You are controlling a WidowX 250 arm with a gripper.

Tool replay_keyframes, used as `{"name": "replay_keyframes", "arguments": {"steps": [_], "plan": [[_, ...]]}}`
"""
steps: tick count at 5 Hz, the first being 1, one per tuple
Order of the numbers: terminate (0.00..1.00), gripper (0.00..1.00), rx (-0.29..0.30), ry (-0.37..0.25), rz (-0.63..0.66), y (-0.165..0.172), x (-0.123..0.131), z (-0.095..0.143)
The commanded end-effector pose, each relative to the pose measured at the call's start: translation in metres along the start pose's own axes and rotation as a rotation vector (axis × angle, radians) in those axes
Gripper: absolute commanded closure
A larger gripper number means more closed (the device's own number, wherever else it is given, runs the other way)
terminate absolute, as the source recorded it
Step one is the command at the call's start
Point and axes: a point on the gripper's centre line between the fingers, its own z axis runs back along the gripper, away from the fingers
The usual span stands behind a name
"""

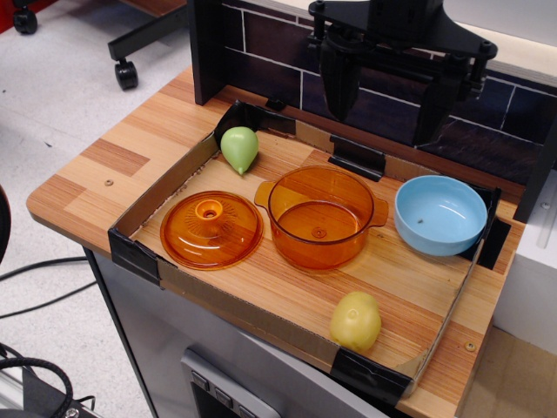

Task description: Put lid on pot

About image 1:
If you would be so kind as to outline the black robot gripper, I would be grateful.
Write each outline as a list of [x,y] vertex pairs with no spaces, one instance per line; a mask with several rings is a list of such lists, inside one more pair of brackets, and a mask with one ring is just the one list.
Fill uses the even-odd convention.
[[[421,49],[491,60],[497,46],[456,24],[442,1],[314,1],[312,41],[320,45],[319,71],[329,112],[347,118],[358,96],[359,55],[376,45]],[[412,145],[436,142],[454,105],[471,90],[469,60],[445,60],[422,96]]]

